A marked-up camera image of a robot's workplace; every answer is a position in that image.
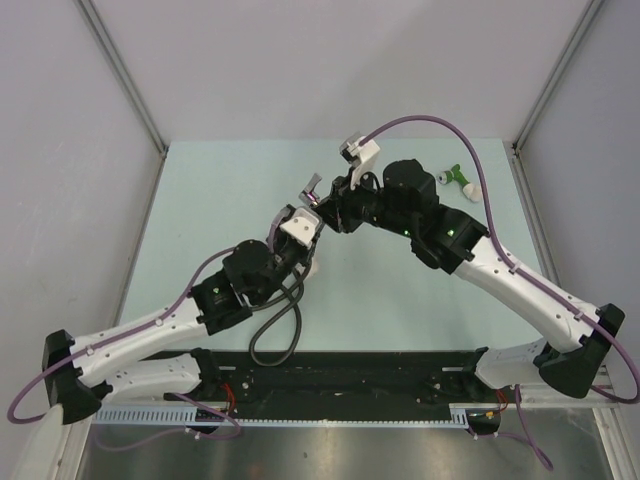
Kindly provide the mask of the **chrome metal faucet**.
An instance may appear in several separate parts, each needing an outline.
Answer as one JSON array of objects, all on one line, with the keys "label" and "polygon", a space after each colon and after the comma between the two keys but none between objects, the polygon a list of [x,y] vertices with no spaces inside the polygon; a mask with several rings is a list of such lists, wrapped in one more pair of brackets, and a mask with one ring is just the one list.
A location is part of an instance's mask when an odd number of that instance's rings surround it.
[{"label": "chrome metal faucet", "polygon": [[316,194],[315,188],[321,182],[322,177],[318,173],[314,173],[305,187],[299,194],[299,199],[307,206],[316,206],[320,197]]}]

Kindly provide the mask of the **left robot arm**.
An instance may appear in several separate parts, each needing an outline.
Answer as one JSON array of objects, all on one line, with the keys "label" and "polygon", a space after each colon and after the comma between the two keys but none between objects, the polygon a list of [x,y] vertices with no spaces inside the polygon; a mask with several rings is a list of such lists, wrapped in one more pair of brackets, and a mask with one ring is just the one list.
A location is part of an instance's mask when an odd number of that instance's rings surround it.
[{"label": "left robot arm", "polygon": [[207,400],[221,387],[210,355],[183,355],[176,367],[153,355],[187,340],[213,336],[249,319],[292,292],[313,264],[318,233],[280,227],[272,243],[246,240],[217,253],[222,267],[206,279],[194,275],[173,304],[127,325],[74,337],[61,329],[45,339],[42,370],[48,401],[74,424],[97,413],[119,393],[194,394]]}]

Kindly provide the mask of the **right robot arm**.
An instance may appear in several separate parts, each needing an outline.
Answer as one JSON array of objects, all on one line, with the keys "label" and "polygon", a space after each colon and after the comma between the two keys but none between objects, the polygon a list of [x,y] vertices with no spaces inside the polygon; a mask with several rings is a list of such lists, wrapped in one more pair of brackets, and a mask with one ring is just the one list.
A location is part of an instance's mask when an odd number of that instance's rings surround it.
[{"label": "right robot arm", "polygon": [[381,181],[365,174],[352,185],[350,177],[338,177],[314,210],[338,233],[367,223],[408,237],[412,253],[427,267],[481,288],[541,334],[529,344],[477,350],[461,376],[469,399],[484,401],[496,389],[538,382],[576,399],[590,392],[623,312],[613,304],[584,302],[519,262],[486,226],[442,204],[435,178],[417,160],[389,164]]}]

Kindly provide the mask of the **white pipe elbow fitting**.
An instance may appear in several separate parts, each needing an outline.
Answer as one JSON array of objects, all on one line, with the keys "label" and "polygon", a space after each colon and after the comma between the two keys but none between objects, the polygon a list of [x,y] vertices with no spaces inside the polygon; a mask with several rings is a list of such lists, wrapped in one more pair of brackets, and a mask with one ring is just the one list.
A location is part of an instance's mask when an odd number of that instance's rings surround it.
[{"label": "white pipe elbow fitting", "polygon": [[307,272],[307,277],[311,278],[318,272],[318,270],[319,270],[319,262],[316,259],[313,259],[310,263],[310,266]]}]

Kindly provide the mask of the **green faucet with white elbow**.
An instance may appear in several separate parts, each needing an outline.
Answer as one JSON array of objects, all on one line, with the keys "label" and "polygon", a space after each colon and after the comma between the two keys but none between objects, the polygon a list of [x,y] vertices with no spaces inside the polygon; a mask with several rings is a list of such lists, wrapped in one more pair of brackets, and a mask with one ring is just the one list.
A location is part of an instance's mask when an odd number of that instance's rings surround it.
[{"label": "green faucet with white elbow", "polygon": [[441,185],[456,183],[460,187],[462,194],[472,203],[479,203],[483,199],[481,186],[469,181],[462,173],[459,164],[439,172],[436,175],[436,180]]}]

